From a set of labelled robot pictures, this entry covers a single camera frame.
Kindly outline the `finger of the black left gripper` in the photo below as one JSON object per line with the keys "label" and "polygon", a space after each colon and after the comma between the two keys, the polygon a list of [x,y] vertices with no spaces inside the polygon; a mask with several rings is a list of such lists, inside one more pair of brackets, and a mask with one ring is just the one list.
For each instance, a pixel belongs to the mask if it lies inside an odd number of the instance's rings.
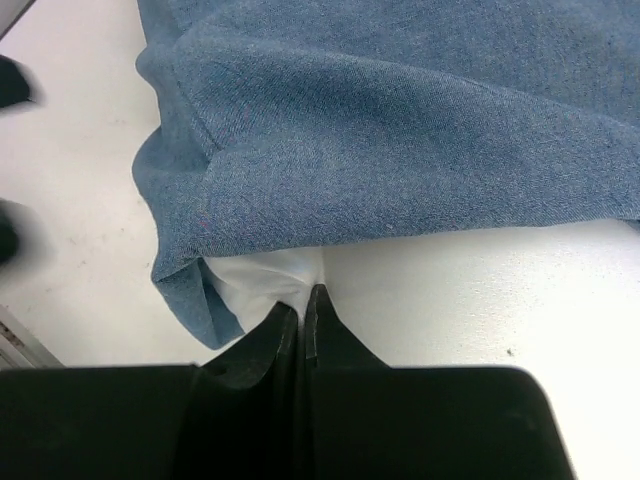
{"label": "finger of the black left gripper", "polygon": [[0,57],[0,108],[9,108],[36,100],[33,82],[13,59]]}
{"label": "finger of the black left gripper", "polygon": [[9,203],[1,200],[0,213],[0,263],[6,265],[21,250],[21,238],[10,215]]}

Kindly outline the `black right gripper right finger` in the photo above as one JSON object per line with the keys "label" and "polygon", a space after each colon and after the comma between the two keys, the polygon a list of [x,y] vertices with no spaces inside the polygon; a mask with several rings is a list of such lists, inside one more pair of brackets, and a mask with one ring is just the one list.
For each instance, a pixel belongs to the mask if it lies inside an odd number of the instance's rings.
{"label": "black right gripper right finger", "polygon": [[392,367],[313,288],[300,335],[306,479],[570,479],[549,402],[505,366]]}

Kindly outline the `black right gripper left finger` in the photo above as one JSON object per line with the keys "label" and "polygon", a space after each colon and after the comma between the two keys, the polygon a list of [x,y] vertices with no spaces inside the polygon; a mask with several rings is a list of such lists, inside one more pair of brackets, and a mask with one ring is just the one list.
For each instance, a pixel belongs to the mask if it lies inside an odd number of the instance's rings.
{"label": "black right gripper left finger", "polygon": [[1,365],[5,479],[288,479],[298,318],[197,366]]}

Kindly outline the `blue pillowcase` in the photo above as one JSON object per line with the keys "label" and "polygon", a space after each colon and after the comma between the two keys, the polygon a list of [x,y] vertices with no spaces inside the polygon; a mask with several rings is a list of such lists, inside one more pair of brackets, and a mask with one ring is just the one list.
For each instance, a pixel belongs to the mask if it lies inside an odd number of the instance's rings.
{"label": "blue pillowcase", "polygon": [[208,257],[639,219],[635,1],[142,1],[152,279],[217,349]]}

